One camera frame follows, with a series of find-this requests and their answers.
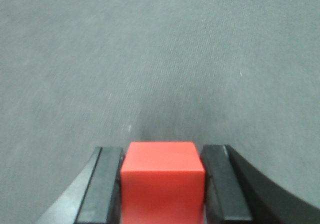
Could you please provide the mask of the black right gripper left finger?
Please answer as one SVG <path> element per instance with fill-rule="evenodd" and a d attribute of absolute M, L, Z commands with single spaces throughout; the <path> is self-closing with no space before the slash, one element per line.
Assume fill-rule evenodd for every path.
<path fill-rule="evenodd" d="M 96 147 L 72 183 L 39 217 L 38 224 L 119 224 L 121 147 Z"/>

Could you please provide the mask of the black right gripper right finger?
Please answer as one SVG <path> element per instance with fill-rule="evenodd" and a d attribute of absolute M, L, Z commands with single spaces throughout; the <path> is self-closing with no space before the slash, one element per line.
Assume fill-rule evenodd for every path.
<path fill-rule="evenodd" d="M 282 188 L 230 145 L 204 145 L 207 224 L 318 224 L 320 209 Z"/>

